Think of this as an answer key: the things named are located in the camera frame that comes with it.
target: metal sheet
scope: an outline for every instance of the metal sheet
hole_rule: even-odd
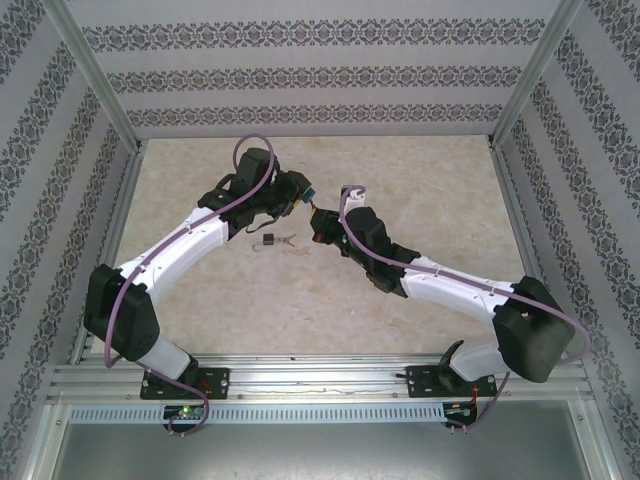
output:
[[[170,438],[153,425],[69,425],[56,479],[588,478],[565,402],[498,405],[468,435],[434,424],[217,425]]]

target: beige floor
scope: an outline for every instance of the beige floor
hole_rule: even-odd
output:
[[[149,143],[117,264],[168,233],[232,171],[235,141]],[[522,276],[484,137],[274,138],[273,144],[283,170],[313,182],[319,207],[337,209],[343,184],[364,184],[367,204],[393,241],[476,275]],[[156,306],[163,332],[192,353],[350,354],[438,353],[488,331],[437,304],[378,291],[337,249],[311,242],[309,214],[301,205],[264,229],[295,233],[296,248],[255,254],[260,231],[239,234],[203,258]]]

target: perforated metal strip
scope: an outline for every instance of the perforated metal strip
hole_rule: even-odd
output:
[[[157,424],[161,405],[74,406],[71,424]],[[318,404],[318,405],[212,405],[207,423],[318,424],[318,423],[424,423],[445,421],[442,403]],[[195,423],[193,420],[180,420]]]

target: decorative border pattern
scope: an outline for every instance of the decorative border pattern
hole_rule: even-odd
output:
[[[638,438],[640,438],[640,425],[638,425],[638,414],[633,411],[634,404],[632,397],[625,391],[626,384],[620,379],[622,375],[620,366],[615,360],[611,342],[603,332],[600,316],[591,298],[589,286],[585,283],[580,264],[576,260],[573,245],[567,235],[558,205],[546,181],[539,180],[544,178],[544,174],[539,167],[540,160],[538,159],[538,153],[533,146],[531,137],[521,118],[514,125],[512,135],[521,159],[527,167],[529,181],[536,195],[536,201],[547,227],[551,245],[555,250],[556,259],[562,266],[562,276],[569,292],[569,298],[576,309],[578,318],[581,319],[581,323],[591,336],[591,359],[596,365],[598,379],[602,382],[602,389],[606,394],[607,404],[613,413],[613,421],[618,425],[620,440],[626,445],[624,451],[630,457],[629,465],[633,473],[640,476],[640,444],[638,443]],[[511,183],[514,186],[520,210],[526,222],[524,205],[518,194],[511,167],[508,161],[505,161],[505,164],[511,177]],[[527,230],[529,231],[536,260],[538,264],[542,266],[542,261],[538,249],[535,246],[531,229],[527,227]],[[548,285],[546,276],[543,280],[545,284]]]
[[[116,93],[348,87],[512,87],[520,67],[243,68],[108,75]]]
[[[573,34],[567,33],[558,45],[555,55],[591,122],[591,128],[598,135],[602,149],[609,154],[609,161],[620,179],[620,185],[624,185],[624,191],[632,200],[632,207],[638,210],[637,217],[640,218],[638,146],[633,143],[629,129],[616,113],[616,107]]]
[[[640,15],[629,0],[589,0],[589,8],[640,82]]]
[[[630,273],[629,261],[618,246],[618,237],[611,231],[607,212],[598,198],[598,192],[591,185],[589,172],[582,164],[567,125],[543,80],[534,88],[531,100],[538,110],[547,138],[558,155],[560,167],[569,182],[596,254],[600,257],[600,264],[611,284],[611,291],[615,292],[616,302],[624,312],[622,316],[628,322],[629,333],[636,339],[635,347],[640,349],[640,287],[634,284],[635,275]]]
[[[9,418],[3,425],[4,432],[0,439],[0,445],[3,447],[2,456],[0,457],[0,478],[11,478],[11,471],[24,441],[23,435],[27,431],[28,422],[33,413],[33,404],[37,400],[38,390],[42,384],[42,375],[51,355],[51,349],[58,333],[58,326],[64,318],[66,301],[69,298],[76,270],[80,264],[102,190],[109,176],[110,167],[113,165],[113,157],[119,142],[118,134],[112,126],[107,132],[96,160],[91,180],[82,198],[82,204],[76,215],[73,229],[62,255],[62,261],[58,266],[54,283],[51,286],[51,293],[47,298],[47,306],[42,312],[43,317],[40,319],[38,332],[34,336],[33,344],[29,349],[29,359],[25,362],[24,372],[20,376],[19,389],[15,392],[15,400],[9,407]],[[126,164],[120,176],[118,191],[122,186],[125,172]],[[115,210],[115,204],[116,202],[114,201],[95,264],[98,263],[102,255],[104,240],[109,230],[108,227]]]
[[[299,105],[129,110],[134,127],[278,123],[493,122],[502,105]]]
[[[0,360],[4,358],[4,350],[11,341],[11,331],[22,313],[25,295],[31,288],[35,270],[40,264],[44,247],[49,241],[49,234],[58,217],[87,137],[98,116],[99,108],[98,99],[89,89],[84,95],[67,139],[62,144],[53,170],[49,174],[45,190],[33,214],[34,219],[27,228],[28,233],[24,237],[24,243],[18,249],[18,258],[13,261],[14,268],[7,275],[6,286],[2,288],[0,298]]]
[[[47,65],[47,70],[38,82],[38,88],[29,99],[24,115],[18,120],[13,135],[7,141],[0,158],[0,222],[11,205],[11,197],[22,182],[25,167],[31,163],[35,147],[40,143],[44,128],[49,125],[55,107],[67,87],[76,67],[71,52],[64,42]]]
[[[85,27],[96,52],[326,45],[533,45],[543,19],[451,18],[176,23]]]
[[[38,0],[16,0],[9,5],[0,22],[0,85],[22,55],[22,49],[44,18],[44,8]]]

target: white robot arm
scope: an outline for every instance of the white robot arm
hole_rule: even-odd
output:
[[[275,222],[289,215],[299,201],[311,200],[315,193],[311,183],[299,172],[281,172],[277,159],[269,174],[271,177],[275,172],[275,178],[258,188],[268,166],[269,152],[250,148],[242,155],[236,173],[227,175],[206,193],[198,201],[198,208],[165,238],[117,269],[108,265],[96,268],[89,280],[84,318],[87,330],[127,360],[192,385],[198,363],[160,333],[154,304],[178,277],[251,225],[256,215],[267,213]],[[251,197],[237,203],[256,188]],[[232,202],[237,206],[215,214]]]
[[[537,303],[559,311],[541,282],[527,276],[518,283],[475,277],[392,243],[384,223],[373,209],[364,206],[364,193],[355,191],[354,187],[344,187],[343,191],[345,189],[350,193],[343,194],[344,219],[361,245],[356,245],[347,234],[339,212],[322,209],[315,209],[311,218],[315,242],[337,246],[343,256],[360,264],[367,278],[386,293],[434,301],[494,329],[494,334],[484,341],[454,343],[443,356],[438,375],[420,379],[422,383],[451,388],[455,383],[473,382],[510,371],[533,382],[547,380],[575,330],[565,321],[532,306]],[[372,257],[362,246],[402,267]],[[428,273],[411,267],[427,267]],[[526,297],[532,302],[519,302],[494,290]]]

